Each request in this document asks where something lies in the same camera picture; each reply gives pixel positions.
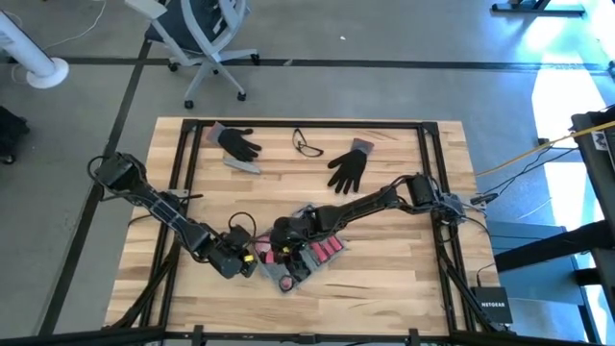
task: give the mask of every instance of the gray floor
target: gray floor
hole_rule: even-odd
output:
[[[267,59],[607,61],[581,18],[497,16],[488,11],[490,3],[254,0],[253,13],[232,46],[256,47]],[[101,6],[85,0],[0,0],[0,8],[19,15],[24,30],[42,47],[82,32]],[[135,58],[146,26],[122,1],[108,0],[94,30],[49,53]],[[167,56],[159,46],[149,53],[150,58]],[[85,164],[105,146],[133,67],[71,65],[68,80],[49,90],[13,83],[10,70],[0,65],[0,102],[28,118],[33,131],[20,147],[18,162],[0,167],[0,337],[34,334],[38,328],[90,187]],[[195,109],[186,111],[182,96],[195,69],[171,74],[164,66],[146,66],[118,149],[145,158],[156,118],[186,114],[462,120],[477,171],[528,150],[537,137],[532,98],[536,72],[295,66],[230,70],[249,94],[245,103],[235,100],[236,91],[225,81],[212,78],[200,90]],[[573,72],[552,73],[558,81],[570,76],[575,82]],[[17,79],[23,80],[23,71],[17,70]],[[604,102],[615,103],[610,77],[598,74],[592,80]],[[523,165],[480,179],[480,190]],[[538,169],[494,202],[489,217],[514,221],[548,198],[544,172]],[[122,201],[96,212],[57,332],[101,326],[130,212]],[[553,224],[554,219],[545,207],[524,221]],[[531,304],[515,310],[515,317],[522,316],[519,333],[536,335],[542,329],[549,337],[582,338],[578,321],[555,319],[552,308]],[[535,316],[536,309],[550,313],[527,323],[523,311]]]

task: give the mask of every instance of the eyeglasses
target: eyeglasses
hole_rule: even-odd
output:
[[[292,133],[292,145],[300,152],[303,156],[308,158],[318,158],[319,156],[325,153],[324,150],[314,148],[308,145],[308,141],[302,134],[301,130],[295,129]]]

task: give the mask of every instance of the black glove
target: black glove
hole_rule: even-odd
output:
[[[251,162],[258,157],[257,151],[262,149],[260,145],[245,140],[243,135],[251,135],[252,129],[238,130],[227,129],[216,122],[209,130],[207,140],[220,145],[229,154],[239,161]]]
[[[329,162],[327,165],[328,168],[340,166],[327,183],[327,186],[337,184],[335,193],[339,193],[342,187],[344,187],[344,194],[348,194],[352,185],[353,191],[358,192],[361,176],[367,163],[367,155],[371,153],[373,147],[373,143],[355,138],[350,152]]]

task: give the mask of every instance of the wooden table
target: wooden table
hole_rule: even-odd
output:
[[[163,117],[156,125],[146,165],[149,182],[160,190],[168,186],[182,121]],[[475,193],[461,123],[441,121],[438,125],[451,191]],[[203,140],[192,193],[205,197],[190,202],[188,216],[221,232],[227,231],[229,216],[244,210],[256,218],[260,233],[277,217],[307,202],[345,203],[390,184],[399,175],[422,170],[417,135],[409,130],[304,129],[308,143],[325,150],[317,159],[306,158],[293,148],[292,130],[257,128],[248,136],[263,147],[258,158],[260,175],[224,165],[222,159],[228,154]],[[338,196],[326,185],[332,174],[327,162],[346,153],[354,137],[374,142],[375,148],[359,194]],[[185,152],[184,169],[189,145]],[[430,157],[435,167],[434,155]],[[136,208],[133,217],[145,213]],[[479,213],[468,211],[468,215],[483,221]],[[250,228],[247,220],[235,221]],[[159,222],[152,218],[130,227],[106,323],[117,320],[146,286],[158,230]],[[466,275],[473,284],[477,270],[493,262],[491,245],[478,225],[464,223],[459,230]],[[387,210],[352,223],[339,236],[348,250],[296,292],[284,296],[258,271],[250,279],[226,280],[182,251],[168,330],[184,332],[204,325],[207,332],[225,333],[407,334],[409,328],[416,328],[421,335],[448,334],[427,214]],[[493,266],[480,274],[484,285],[498,284]],[[463,328],[460,297],[451,286],[457,324]],[[155,302],[155,316],[158,306]]]

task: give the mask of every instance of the office chair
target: office chair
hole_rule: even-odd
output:
[[[173,54],[168,64],[172,72],[180,65],[201,65],[185,92],[185,108],[194,107],[194,93],[210,72],[222,74],[239,90],[237,100],[246,100],[245,90],[222,62],[249,56],[254,65],[260,64],[256,49],[223,51],[250,12],[247,1],[171,0],[165,7],[156,0],[125,0],[151,21],[145,38],[164,43]]]

